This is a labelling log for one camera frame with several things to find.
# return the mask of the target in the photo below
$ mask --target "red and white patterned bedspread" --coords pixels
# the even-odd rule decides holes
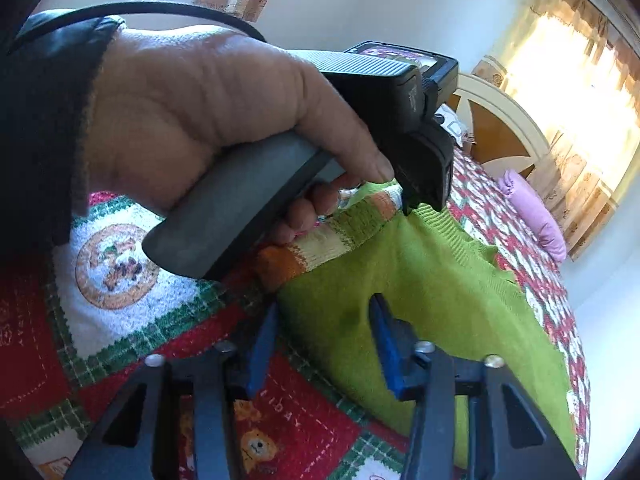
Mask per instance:
[[[456,153],[449,209],[464,229],[500,248],[551,341],[564,354],[586,471],[589,382],[556,264],[484,171]],[[43,260],[0,272],[0,416],[47,480],[60,480],[91,425],[142,358],[190,356],[224,338],[260,303],[241,267],[225,286],[159,270],[139,250],[159,219],[124,197],[92,196],[71,242]],[[282,340],[264,388],[236,405],[250,480],[395,480],[406,440],[344,397]],[[184,448],[189,450],[188,420]],[[181,478],[193,479],[192,461]]]

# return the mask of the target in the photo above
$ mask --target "triangular cutout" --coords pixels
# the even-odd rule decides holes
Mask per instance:
[[[102,441],[110,446],[136,447],[142,408],[145,405],[146,384],[139,384],[136,391],[127,399],[124,407],[105,432]]]
[[[540,446],[544,437],[536,422],[509,386],[502,386],[502,396],[507,412],[509,441],[514,449]]]

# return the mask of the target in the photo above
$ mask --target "orange knit patch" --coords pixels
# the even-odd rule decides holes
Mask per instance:
[[[255,259],[255,270],[269,292],[278,290],[292,278],[306,272],[303,262],[297,257],[292,246],[266,247]]]
[[[369,200],[369,202],[371,202],[376,207],[376,209],[380,213],[380,216],[382,216],[385,221],[391,220],[398,211],[398,208],[396,207],[394,201],[391,199],[388,193],[384,191],[379,191],[373,195],[370,195],[366,200]]]

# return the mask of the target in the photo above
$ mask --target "black cable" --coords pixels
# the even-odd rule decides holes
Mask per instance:
[[[202,18],[213,22],[222,23],[229,27],[233,27],[244,32],[254,40],[267,42],[264,36],[252,25],[231,16],[220,10],[209,9],[191,4],[179,4],[177,2],[155,2],[155,1],[135,1],[135,2],[116,2],[112,4],[101,4],[91,7],[83,7],[82,9],[72,10],[56,16],[27,32],[18,35],[9,48],[9,54],[17,50],[24,44],[30,43],[37,38],[49,34],[54,30],[72,25],[84,20],[92,18],[101,18],[111,14],[177,14],[179,16],[190,16],[192,18]]]

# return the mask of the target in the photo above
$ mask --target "circular emblem print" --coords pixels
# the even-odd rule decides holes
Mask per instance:
[[[87,301],[117,310],[151,290],[160,269],[142,251],[145,235],[137,225],[115,224],[89,238],[76,260],[76,283]]]

